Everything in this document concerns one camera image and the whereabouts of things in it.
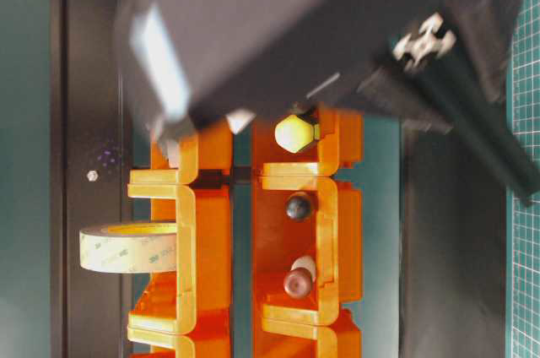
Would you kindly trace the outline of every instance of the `yellow-green object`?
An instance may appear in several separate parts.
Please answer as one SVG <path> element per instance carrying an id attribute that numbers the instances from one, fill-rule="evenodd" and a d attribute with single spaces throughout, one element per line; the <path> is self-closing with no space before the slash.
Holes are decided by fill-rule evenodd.
<path id="1" fill-rule="evenodd" d="M 278 123 L 275 136 L 280 147 L 296 154 L 318 140 L 321 132 L 318 124 L 290 115 Z"/>

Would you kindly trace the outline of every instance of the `bolt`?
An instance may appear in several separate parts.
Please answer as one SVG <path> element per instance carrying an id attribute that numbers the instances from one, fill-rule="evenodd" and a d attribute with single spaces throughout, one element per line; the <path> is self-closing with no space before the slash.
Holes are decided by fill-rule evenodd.
<path id="1" fill-rule="evenodd" d="M 88 174 L 86 174 L 86 177 L 90 182 L 96 182 L 98 178 L 100 177 L 100 174 L 98 174 L 98 171 L 92 170 L 88 171 Z"/>

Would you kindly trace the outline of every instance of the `orange tray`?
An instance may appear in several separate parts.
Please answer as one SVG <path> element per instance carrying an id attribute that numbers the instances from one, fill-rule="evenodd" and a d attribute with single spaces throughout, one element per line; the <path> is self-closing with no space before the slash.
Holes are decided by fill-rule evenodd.
<path id="1" fill-rule="evenodd" d="M 298 154 L 279 147 L 274 137 L 275 125 L 255 120 L 252 124 L 252 164 L 256 175 L 263 176 L 332 176 L 339 168 L 349 168 L 361 161 L 363 118 L 358 113 L 318 109 L 321 140 Z"/>
<path id="2" fill-rule="evenodd" d="M 127 192 L 152 199 L 152 220 L 176 221 L 176 272 L 153 276 L 129 313 L 128 334 L 137 341 L 140 331 L 161 332 L 173 344 L 195 329 L 198 317 L 230 306 L 230 201 L 227 187 L 191 189 L 157 183 L 161 177 L 141 183 L 132 175 Z"/>
<path id="3" fill-rule="evenodd" d="M 169 161 L 161 154 L 156 143 L 151 145 L 150 170 L 133 170 L 132 182 L 171 182 L 190 184 L 200 170 L 219 170 L 230 174 L 233 159 L 233 139 L 227 122 L 220 122 L 199 134 L 182 139 L 180 146 L 180 166 L 169 168 Z"/>
<path id="4" fill-rule="evenodd" d="M 163 340 L 162 334 L 136 330 L 131 335 L 150 344 L 149 354 L 133 354 L 132 358 L 230 358 L 229 312 L 200 317 L 199 324 L 188 335 Z"/>
<path id="5" fill-rule="evenodd" d="M 328 326 L 341 302 L 362 298 L 361 195 L 349 183 L 315 176 L 261 176 L 252 185 L 253 295 L 266 319 Z M 285 214 L 291 194 L 304 191 L 317 211 L 303 221 Z M 302 300 L 288 296 L 284 276 L 293 261 L 312 254 L 316 286 Z"/>
<path id="6" fill-rule="evenodd" d="M 256 358 L 360 358 L 362 339 L 350 311 L 341 310 L 330 327 L 262 319 L 254 332 Z"/>

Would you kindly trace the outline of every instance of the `green grid mat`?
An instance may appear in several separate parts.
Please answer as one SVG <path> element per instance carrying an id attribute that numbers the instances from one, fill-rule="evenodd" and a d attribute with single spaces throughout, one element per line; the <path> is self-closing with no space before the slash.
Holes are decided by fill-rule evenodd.
<path id="1" fill-rule="evenodd" d="M 527 153 L 540 161 L 540 2 L 523 0 L 512 43 L 509 86 L 511 126 Z M 540 195 L 524 207 L 513 194 L 511 207 L 512 357 L 540 357 Z"/>

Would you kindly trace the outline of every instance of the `double-sided tape roll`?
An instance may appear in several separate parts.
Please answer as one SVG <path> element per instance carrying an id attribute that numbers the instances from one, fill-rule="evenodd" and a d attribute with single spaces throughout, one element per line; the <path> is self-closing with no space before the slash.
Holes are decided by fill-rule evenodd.
<path id="1" fill-rule="evenodd" d="M 82 229 L 81 267 L 141 274 L 176 271 L 176 223 L 133 223 Z"/>

